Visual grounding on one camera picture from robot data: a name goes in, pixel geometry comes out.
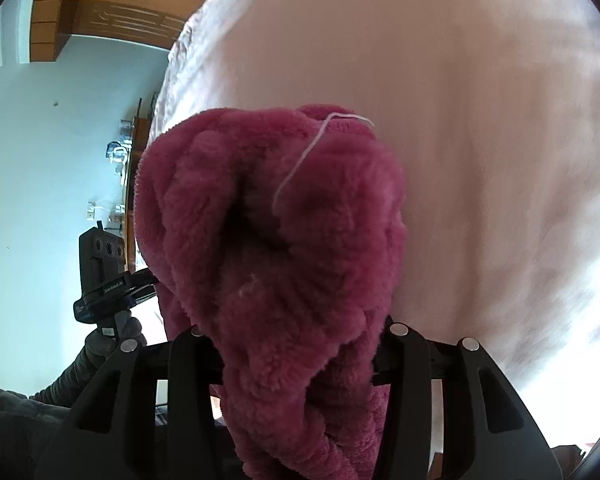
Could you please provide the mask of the left gloved hand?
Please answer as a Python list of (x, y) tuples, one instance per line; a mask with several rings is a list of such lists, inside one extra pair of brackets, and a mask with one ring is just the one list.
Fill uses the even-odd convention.
[(86, 338), (84, 344), (85, 366), (91, 375), (94, 375), (120, 346), (123, 341), (135, 340), (141, 347), (145, 347), (147, 340), (142, 333), (142, 324), (134, 316), (130, 316), (118, 331), (117, 337), (106, 336), (101, 330), (93, 330)]

